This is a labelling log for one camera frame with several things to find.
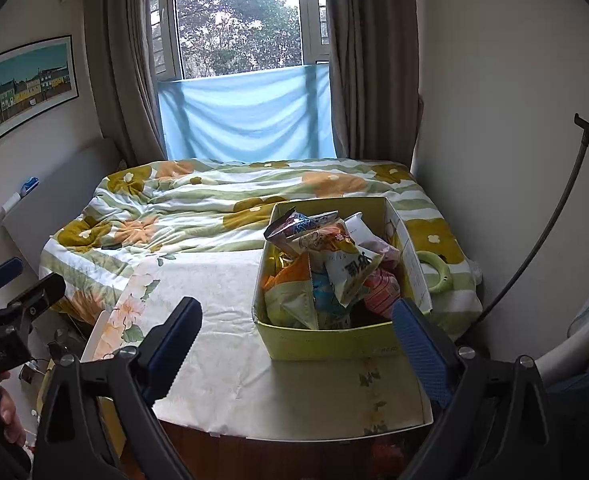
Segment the tree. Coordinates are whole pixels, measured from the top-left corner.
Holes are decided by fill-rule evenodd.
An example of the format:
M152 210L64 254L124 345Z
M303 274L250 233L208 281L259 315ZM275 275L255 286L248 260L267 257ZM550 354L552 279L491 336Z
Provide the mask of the tree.
M286 0L177 0L187 78L301 64L299 10Z

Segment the bed headboard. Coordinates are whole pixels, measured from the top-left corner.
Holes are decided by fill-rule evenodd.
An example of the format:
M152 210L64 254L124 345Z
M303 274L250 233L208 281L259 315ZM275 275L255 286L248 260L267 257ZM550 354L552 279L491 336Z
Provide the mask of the bed headboard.
M112 140L98 139L40 179L3 218L1 225L37 276L48 238L81 213L98 183L116 171L120 160Z

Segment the person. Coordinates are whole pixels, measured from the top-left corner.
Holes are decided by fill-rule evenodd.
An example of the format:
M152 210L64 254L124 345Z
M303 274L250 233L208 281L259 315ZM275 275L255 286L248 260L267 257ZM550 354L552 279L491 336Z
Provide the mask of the person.
M10 372L4 372L0 375L0 382L9 378ZM26 443L26 430L24 430L23 426L21 425L21 420L17 413L17 407L15 406L15 403L8 391L3 386L0 386L0 388L0 414L6 425L6 429L4 431L6 440L11 444L23 446Z

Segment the framed picture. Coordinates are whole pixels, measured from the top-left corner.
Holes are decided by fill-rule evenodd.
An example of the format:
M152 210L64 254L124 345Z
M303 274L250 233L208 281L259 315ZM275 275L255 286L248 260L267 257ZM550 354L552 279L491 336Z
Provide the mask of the framed picture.
M0 54L0 139L76 97L72 36L35 41Z

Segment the green box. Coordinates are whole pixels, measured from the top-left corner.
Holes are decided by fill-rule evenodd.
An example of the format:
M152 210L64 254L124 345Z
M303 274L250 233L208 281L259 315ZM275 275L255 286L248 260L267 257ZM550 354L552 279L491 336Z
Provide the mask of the green box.
M403 297L412 298L421 312L432 310L430 293L421 271L417 251L392 204L385 197L318 198L280 202L274 206L271 220L279 218L292 206L310 216L339 211L341 218L361 211L363 221L374 234L402 251L395 274ZM277 361L321 361L394 355L401 352L391 322L348 330L305 330L270 324L261 284L275 274L274 257L278 249L266 242L255 288L252 317L270 357Z

